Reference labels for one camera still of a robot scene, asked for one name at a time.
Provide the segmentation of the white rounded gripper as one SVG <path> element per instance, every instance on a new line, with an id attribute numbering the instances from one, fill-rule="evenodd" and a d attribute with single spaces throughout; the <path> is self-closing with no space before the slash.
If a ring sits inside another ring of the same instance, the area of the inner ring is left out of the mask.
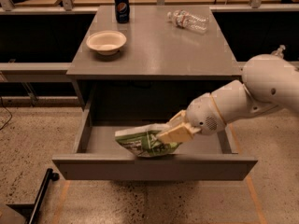
<path id="1" fill-rule="evenodd" d="M 194 99 L 186 111 L 177 112 L 167 124 L 171 128 L 157 134 L 157 139 L 164 144 L 188 142 L 196 133 L 212 135 L 223 131 L 226 127 L 210 93 Z"/>

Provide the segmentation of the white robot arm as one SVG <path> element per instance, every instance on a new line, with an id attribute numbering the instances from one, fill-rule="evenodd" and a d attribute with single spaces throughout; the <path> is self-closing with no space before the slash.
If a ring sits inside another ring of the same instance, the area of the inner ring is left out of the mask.
<path id="1" fill-rule="evenodd" d="M 299 70 L 279 56 L 258 55 L 243 66 L 241 79 L 194 99 L 157 138 L 165 144 L 183 143 L 197 133 L 218 133 L 236 120 L 282 108 L 299 111 Z"/>

